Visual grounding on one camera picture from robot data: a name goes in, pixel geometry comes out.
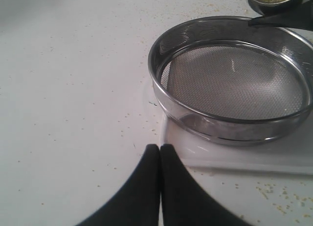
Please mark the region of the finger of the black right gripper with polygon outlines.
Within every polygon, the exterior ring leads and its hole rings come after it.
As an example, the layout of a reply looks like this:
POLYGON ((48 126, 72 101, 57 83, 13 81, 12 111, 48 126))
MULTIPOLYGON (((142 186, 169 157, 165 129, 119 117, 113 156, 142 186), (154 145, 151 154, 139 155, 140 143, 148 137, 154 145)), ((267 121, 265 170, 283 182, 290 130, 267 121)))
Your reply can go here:
POLYGON ((271 16, 262 16, 248 21, 254 27, 286 27, 302 30, 313 29, 313 3, 305 2, 290 11, 271 16))

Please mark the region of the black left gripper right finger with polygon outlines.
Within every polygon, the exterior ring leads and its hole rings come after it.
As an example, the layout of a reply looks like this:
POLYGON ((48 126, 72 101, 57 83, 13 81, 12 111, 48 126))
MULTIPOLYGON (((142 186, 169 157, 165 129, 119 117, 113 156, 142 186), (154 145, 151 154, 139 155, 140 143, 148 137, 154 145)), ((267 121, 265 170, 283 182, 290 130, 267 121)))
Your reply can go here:
POLYGON ((215 201, 187 171, 173 145, 160 148, 162 215, 165 226, 247 226, 215 201))

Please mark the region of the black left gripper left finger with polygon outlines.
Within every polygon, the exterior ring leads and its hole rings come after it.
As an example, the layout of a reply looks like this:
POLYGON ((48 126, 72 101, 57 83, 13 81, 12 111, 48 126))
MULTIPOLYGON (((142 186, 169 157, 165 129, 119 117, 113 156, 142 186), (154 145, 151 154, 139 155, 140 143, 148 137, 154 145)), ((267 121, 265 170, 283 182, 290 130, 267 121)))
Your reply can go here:
POLYGON ((80 226, 157 226, 160 206, 160 152, 146 146, 123 186, 80 226))

